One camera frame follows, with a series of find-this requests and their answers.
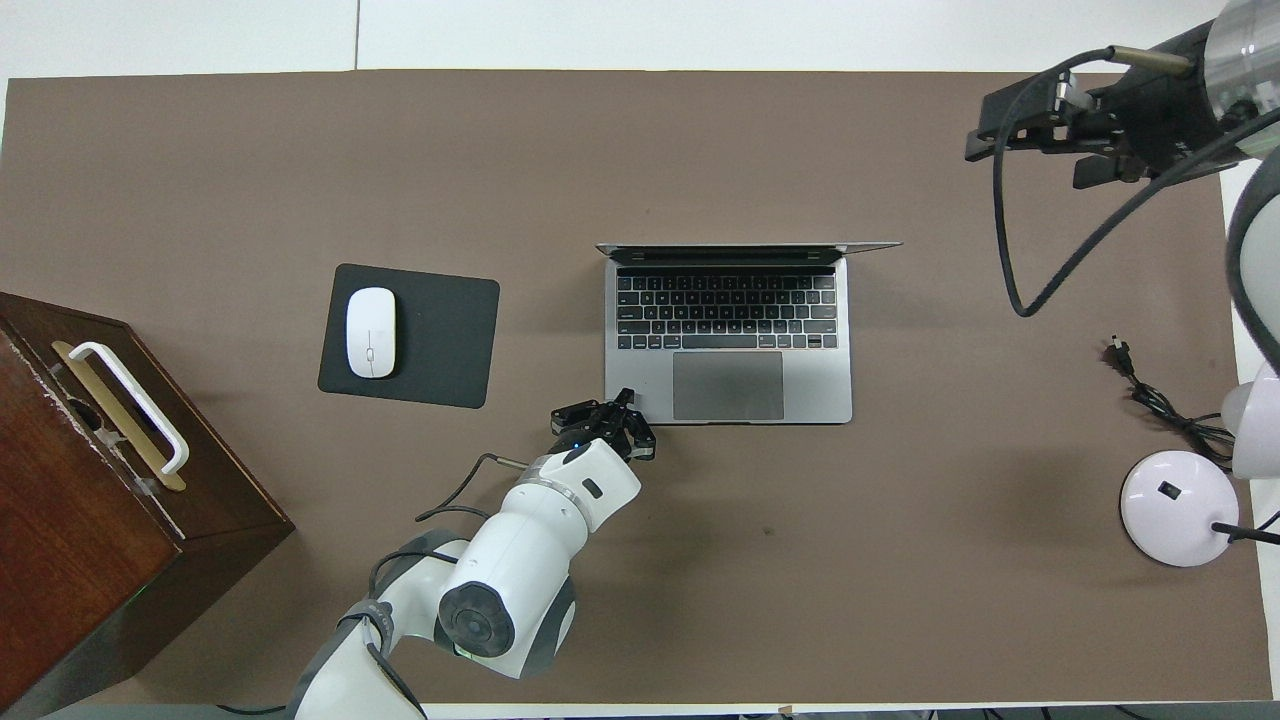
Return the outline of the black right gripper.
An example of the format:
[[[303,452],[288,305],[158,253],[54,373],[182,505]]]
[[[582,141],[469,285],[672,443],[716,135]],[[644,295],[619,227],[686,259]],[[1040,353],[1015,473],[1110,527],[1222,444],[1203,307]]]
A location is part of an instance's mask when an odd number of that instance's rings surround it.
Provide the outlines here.
[[[1156,46],[1155,51],[1185,56],[1185,76],[1166,76],[1138,67],[1115,83],[1088,92],[1074,76],[1033,76],[987,94],[977,128],[966,137],[965,160],[995,154],[997,135],[1011,123],[1007,150],[1053,152],[1066,142],[1060,132],[1083,111],[1096,110],[1117,129],[1110,155],[1091,154],[1075,164],[1075,190],[1155,179],[1210,141],[1221,136],[1204,92],[1203,58],[1210,26],[1197,26]]]

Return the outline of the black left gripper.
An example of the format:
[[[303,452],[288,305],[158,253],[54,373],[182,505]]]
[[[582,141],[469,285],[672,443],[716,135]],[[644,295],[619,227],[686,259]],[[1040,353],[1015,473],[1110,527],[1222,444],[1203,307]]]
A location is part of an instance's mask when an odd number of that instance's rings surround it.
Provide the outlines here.
[[[550,451],[570,451],[604,439],[625,461],[652,461],[657,437],[646,418],[635,407],[635,391],[622,388],[614,397],[617,410],[598,410],[596,400],[586,400],[552,411],[556,442]]]

